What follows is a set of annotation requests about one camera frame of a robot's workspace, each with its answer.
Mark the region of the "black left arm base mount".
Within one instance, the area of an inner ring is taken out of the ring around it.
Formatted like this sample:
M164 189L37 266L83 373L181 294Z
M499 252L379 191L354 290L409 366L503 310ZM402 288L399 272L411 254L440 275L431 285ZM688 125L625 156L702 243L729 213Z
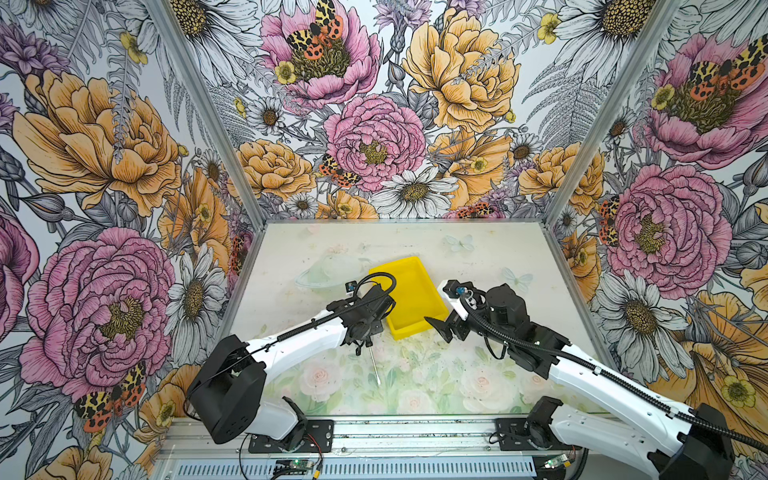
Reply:
M335 422L308 419L288 397L279 402L265 402L246 428L251 437L248 451L266 453L327 453L331 451Z

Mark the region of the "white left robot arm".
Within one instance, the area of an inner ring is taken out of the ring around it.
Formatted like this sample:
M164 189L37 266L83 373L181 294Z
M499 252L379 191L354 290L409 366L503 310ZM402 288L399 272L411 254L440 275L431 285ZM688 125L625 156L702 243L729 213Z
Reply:
M225 444L242 434L294 451L310 437L304 412L291 399L263 398L265 387L287 370L338 347L372 345L382 320L394 308L393 288L375 284L352 290L297 327L244 341L232 334L218 342L186 394L212 441Z

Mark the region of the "black handled screwdriver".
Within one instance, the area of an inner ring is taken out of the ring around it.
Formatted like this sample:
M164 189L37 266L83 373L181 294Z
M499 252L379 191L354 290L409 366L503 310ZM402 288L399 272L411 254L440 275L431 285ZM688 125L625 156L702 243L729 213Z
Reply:
M375 353L374 353L374 344L372 339L366 339L364 341L364 346L369 354L370 361L371 361L371 367L373 371L374 378L376 380L376 385L380 387L382 385L381 376L379 373L379 369L376 363Z

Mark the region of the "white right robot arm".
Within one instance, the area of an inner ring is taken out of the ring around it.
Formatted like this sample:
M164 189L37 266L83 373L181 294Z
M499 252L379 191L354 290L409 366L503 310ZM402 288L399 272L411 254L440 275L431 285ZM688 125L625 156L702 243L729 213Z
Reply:
M452 307L428 323L446 342L476 334L500 344L498 360L570 388L609 412L587 414L541 397L526 419L500 426L501 442L536 450L576 447L610 457L653 479L726 479L735 461L731 432L711 406L691 408L642 387L531 321L525 301L509 285L487 291L470 282L443 281L438 291Z

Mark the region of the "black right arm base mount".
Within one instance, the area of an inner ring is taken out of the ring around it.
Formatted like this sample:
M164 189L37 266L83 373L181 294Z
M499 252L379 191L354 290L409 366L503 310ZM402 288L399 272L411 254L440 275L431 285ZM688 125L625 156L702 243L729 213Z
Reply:
M488 441L501 451L570 451L572 446L560 441L551 428L553 414L563 405L560 399L543 396L526 417L497 418Z

